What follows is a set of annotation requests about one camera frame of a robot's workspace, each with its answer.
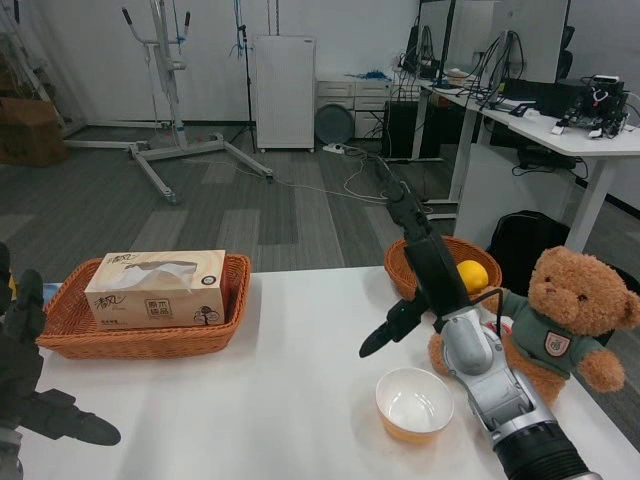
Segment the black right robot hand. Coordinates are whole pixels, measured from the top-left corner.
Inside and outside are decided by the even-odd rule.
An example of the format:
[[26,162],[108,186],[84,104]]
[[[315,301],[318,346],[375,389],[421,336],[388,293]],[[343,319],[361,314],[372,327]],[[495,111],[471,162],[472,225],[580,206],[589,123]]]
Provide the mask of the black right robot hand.
[[368,357],[387,343],[403,340],[431,312],[438,319],[469,307],[471,301],[443,237],[428,220],[408,184],[400,180],[385,161],[376,162],[376,174],[384,186],[386,207],[394,223],[403,228],[405,257],[415,275],[414,298],[398,301],[386,321],[374,330],[359,350]]

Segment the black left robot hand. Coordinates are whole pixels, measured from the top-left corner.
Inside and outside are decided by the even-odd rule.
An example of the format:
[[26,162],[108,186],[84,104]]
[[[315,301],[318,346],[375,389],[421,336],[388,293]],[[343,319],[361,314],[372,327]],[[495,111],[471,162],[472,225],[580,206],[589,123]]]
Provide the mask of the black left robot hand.
[[36,390],[44,358],[37,345],[47,320],[43,280],[28,269],[18,292],[11,289],[10,252],[1,246],[1,426],[23,427],[52,440],[69,437],[85,443],[115,446],[119,430],[75,405],[65,392]]

